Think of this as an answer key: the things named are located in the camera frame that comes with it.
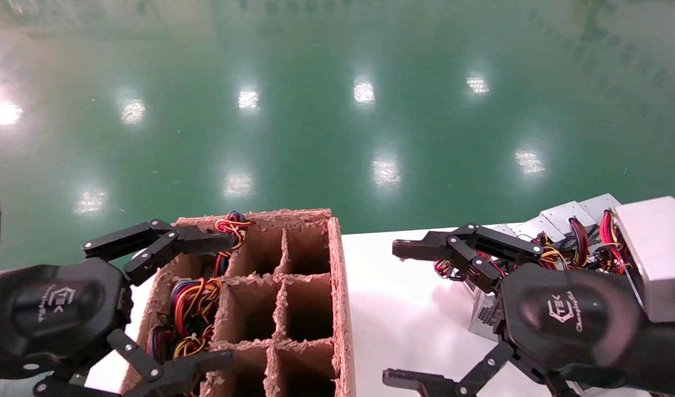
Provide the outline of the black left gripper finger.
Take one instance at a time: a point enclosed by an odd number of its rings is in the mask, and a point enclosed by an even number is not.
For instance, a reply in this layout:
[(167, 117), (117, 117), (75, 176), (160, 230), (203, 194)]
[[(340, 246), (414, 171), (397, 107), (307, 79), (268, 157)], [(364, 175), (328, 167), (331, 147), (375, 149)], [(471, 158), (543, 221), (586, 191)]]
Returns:
[(131, 285), (140, 286), (180, 254), (219, 253), (233, 246), (230, 233), (203, 232), (196, 226), (171, 226), (153, 219), (92, 239), (83, 244), (83, 251), (86, 258), (104, 261), (136, 253), (123, 271)]

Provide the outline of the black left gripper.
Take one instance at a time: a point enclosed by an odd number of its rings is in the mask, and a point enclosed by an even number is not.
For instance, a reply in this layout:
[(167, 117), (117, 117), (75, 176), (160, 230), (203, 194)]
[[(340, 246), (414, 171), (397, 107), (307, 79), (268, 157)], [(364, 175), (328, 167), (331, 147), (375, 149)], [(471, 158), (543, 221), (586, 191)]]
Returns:
[[(191, 393), (207, 372), (234, 366), (233, 350), (186, 355), (159, 364), (130, 337), (131, 289), (115, 266), (90, 258), (68, 266), (0, 271), (0, 379), (89, 369), (111, 352), (143, 380), (125, 396)], [(35, 396), (115, 396), (47, 376)]]

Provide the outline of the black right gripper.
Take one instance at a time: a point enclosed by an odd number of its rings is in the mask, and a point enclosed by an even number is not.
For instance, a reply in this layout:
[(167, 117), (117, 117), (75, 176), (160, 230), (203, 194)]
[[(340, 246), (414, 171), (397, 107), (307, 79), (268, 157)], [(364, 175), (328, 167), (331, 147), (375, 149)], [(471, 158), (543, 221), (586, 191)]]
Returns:
[(543, 248), (473, 223), (393, 241), (400, 259), (449, 263), (457, 269), (451, 281), (471, 280), (485, 293), (500, 284), (503, 341), (461, 381), (388, 368), (383, 385), (421, 396), (476, 396), (512, 359), (551, 396), (564, 395), (564, 381), (675, 395), (675, 323), (650, 321), (625, 276), (525, 264), (505, 277), (480, 252), (524, 264), (538, 263)]

